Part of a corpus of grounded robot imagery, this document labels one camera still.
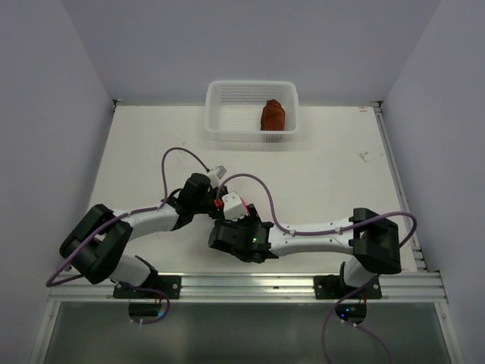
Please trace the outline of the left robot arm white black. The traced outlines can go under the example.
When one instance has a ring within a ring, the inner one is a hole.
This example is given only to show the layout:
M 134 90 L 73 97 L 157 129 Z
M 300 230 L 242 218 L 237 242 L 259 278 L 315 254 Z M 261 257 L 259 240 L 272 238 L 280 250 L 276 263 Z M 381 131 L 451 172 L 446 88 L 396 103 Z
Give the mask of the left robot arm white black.
M 176 231 L 195 215 L 216 218 L 214 201 L 221 182 L 214 171 L 192 174 L 162 206 L 116 212 L 103 204 L 93 206 L 61 244 L 59 253 L 91 284 L 106 279 L 129 284 L 140 297 L 152 296 L 157 271 L 146 260 L 124 253 L 127 244 L 145 235 Z

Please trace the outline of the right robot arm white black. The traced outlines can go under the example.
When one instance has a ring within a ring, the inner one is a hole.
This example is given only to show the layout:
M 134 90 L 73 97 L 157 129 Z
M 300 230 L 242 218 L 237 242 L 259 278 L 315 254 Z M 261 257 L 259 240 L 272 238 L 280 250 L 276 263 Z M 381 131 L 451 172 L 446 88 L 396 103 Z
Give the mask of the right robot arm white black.
M 370 209 L 357 208 L 339 221 L 318 224 L 283 225 L 263 222 L 257 215 L 237 221 L 218 220 L 208 246 L 247 263 L 300 253 L 340 253 L 351 256 L 341 265 L 337 287 L 345 297 L 356 297 L 375 275 L 396 275 L 402 271 L 399 227 Z

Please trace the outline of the brown towel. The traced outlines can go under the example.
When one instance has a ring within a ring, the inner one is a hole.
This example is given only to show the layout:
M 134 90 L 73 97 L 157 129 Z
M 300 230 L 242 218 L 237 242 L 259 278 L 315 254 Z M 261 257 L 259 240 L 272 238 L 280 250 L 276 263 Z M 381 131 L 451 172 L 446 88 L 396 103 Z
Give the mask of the brown towel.
M 286 112 L 276 99 L 266 101 L 261 113 L 261 130 L 283 131 L 285 129 Z

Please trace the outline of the pink towel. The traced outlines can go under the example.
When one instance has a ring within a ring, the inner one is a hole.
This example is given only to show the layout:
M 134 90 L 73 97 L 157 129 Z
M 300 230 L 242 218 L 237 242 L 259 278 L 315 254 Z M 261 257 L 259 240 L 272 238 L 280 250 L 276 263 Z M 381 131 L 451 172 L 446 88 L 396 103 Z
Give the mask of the pink towel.
M 257 209 L 252 203 L 246 205 L 246 210 L 248 212 L 248 215 L 251 216 L 252 218 L 259 218 L 259 214 L 257 212 Z

